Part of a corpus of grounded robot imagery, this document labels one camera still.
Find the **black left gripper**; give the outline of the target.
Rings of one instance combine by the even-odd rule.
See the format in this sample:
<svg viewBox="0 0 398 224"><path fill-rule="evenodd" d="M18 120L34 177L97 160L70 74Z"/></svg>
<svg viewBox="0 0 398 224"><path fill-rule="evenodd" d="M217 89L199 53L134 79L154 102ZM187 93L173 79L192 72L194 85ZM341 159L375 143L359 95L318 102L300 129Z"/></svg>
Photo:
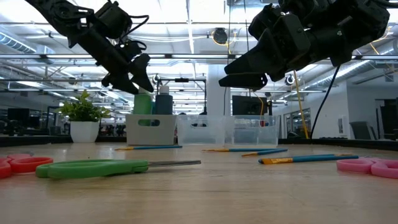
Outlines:
<svg viewBox="0 0 398 224"><path fill-rule="evenodd" d="M131 61L133 57L139 55L137 43L113 45L94 28L80 33L76 37L76 42L108 72L101 81L103 86L111 85L112 89L136 95L139 90L133 85L135 83L150 93L154 91L147 74L150 56L143 53ZM128 72L132 74L131 79L128 79Z"/></svg>

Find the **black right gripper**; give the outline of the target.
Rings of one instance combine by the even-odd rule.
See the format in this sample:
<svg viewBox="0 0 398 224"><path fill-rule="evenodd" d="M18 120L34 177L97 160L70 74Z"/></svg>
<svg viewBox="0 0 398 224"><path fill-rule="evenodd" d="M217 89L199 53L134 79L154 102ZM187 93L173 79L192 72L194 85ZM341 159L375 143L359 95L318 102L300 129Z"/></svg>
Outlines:
<svg viewBox="0 0 398 224"><path fill-rule="evenodd" d="M227 76L218 81L221 87L258 91L267 85L264 73L274 82L280 80L310 49L300 19L272 4L254 17L249 33L257 40L256 46L225 66Z"/></svg>

